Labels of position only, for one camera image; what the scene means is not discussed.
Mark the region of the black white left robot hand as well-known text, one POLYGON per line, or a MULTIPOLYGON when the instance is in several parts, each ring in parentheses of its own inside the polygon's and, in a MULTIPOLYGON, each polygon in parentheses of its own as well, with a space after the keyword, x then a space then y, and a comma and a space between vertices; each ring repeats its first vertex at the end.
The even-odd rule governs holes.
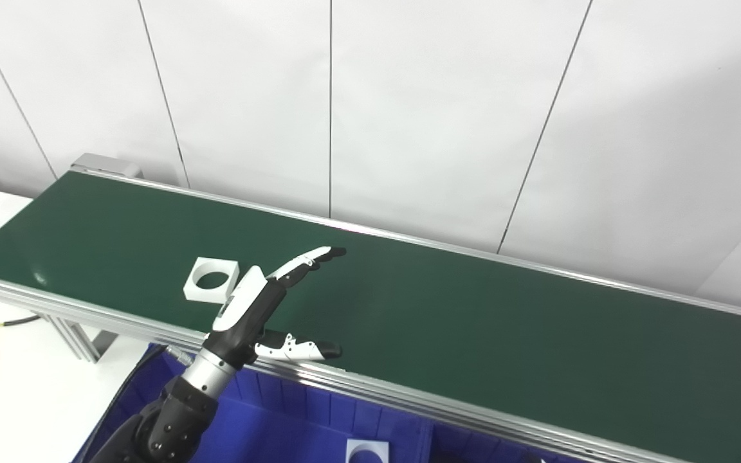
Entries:
POLYGON ((267 329, 268 320, 291 287, 321 264, 346 255, 341 247, 321 246, 297 255, 269 275, 252 266, 235 285, 205 336, 200 354, 223 367, 242 369, 257 358, 282 361, 337 359, 342 348, 331 341, 314 341, 267 329))

